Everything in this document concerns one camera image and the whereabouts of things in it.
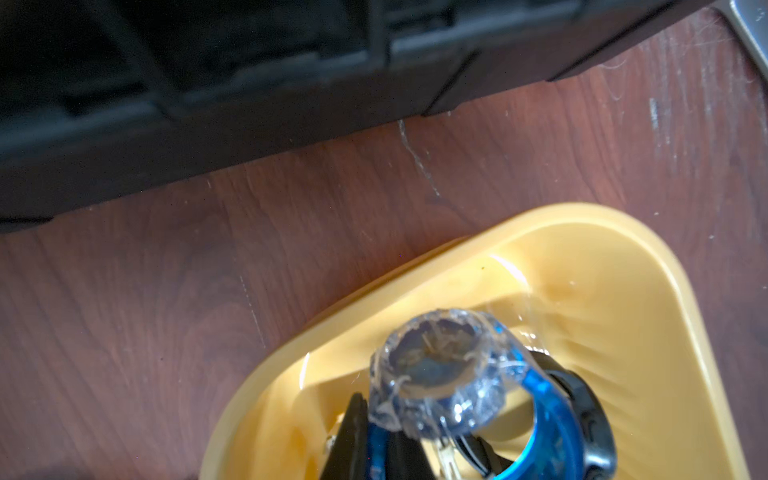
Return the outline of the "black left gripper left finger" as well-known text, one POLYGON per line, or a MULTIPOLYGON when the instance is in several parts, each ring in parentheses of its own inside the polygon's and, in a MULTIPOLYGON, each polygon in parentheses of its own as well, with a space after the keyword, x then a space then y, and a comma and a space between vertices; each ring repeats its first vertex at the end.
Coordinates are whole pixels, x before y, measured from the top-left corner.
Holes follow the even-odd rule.
POLYGON ((361 393, 354 393, 345 411, 321 480, 365 480, 368 462, 368 406, 361 393))

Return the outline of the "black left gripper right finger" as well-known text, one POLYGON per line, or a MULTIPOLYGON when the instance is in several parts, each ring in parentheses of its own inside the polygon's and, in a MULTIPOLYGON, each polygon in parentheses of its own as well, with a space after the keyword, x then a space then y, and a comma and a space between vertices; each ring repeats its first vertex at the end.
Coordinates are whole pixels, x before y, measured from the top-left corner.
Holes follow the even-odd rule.
POLYGON ((387 480, 435 480, 422 443, 402 431, 390 433, 387 441, 387 480))

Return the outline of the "blue translucent watch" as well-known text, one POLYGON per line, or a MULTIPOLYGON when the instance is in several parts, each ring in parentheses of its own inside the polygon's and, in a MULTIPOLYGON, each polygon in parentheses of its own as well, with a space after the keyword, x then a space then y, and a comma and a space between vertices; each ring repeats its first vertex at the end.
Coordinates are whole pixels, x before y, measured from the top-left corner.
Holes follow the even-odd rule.
POLYGON ((370 361, 369 422, 414 441, 441 479, 581 479, 586 441, 564 387, 499 320, 484 312, 434 310, 395 329, 370 361), (505 464, 477 434, 523 391, 532 430, 505 464))

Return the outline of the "black round watch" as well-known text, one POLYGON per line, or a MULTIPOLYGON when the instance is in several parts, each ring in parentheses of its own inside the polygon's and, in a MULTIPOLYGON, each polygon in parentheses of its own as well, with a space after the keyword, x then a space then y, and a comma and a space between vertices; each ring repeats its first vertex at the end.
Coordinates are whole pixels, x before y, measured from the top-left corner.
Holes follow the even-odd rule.
MULTIPOLYGON (((577 479, 612 479, 617 451, 607 416, 589 385, 551 356, 534 351, 533 359, 568 397, 582 434, 584 468, 577 479)), ((563 436, 545 410, 534 407, 534 428, 523 452, 514 460, 497 454, 483 438, 468 434, 454 439, 462 457, 484 479, 564 479, 576 457, 565 451, 563 436)))

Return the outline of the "yellow plastic tray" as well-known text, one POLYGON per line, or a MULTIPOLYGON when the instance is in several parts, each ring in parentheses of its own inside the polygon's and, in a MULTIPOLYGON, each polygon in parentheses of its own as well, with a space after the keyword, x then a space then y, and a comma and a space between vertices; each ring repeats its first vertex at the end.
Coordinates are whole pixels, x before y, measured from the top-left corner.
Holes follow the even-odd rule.
POLYGON ((621 479, 745 479, 747 464, 686 273, 648 227, 558 204, 413 260, 318 315, 245 380, 203 479, 316 479, 374 350, 438 308, 492 314, 592 388, 621 479))

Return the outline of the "black plastic toolbox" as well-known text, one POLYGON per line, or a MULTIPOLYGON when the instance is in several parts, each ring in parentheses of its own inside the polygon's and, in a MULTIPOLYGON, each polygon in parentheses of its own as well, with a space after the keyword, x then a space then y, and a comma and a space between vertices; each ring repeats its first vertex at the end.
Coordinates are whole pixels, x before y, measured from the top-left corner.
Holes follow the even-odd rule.
POLYGON ((698 1, 5 1, 1 229, 579 74, 698 1))

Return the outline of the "silver wrench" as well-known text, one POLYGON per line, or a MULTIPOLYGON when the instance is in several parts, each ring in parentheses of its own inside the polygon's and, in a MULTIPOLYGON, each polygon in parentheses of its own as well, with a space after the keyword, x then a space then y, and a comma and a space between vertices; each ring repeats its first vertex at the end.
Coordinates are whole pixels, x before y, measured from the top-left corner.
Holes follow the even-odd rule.
POLYGON ((718 0, 713 7, 727 20, 764 80, 767 80, 767 0, 718 0))

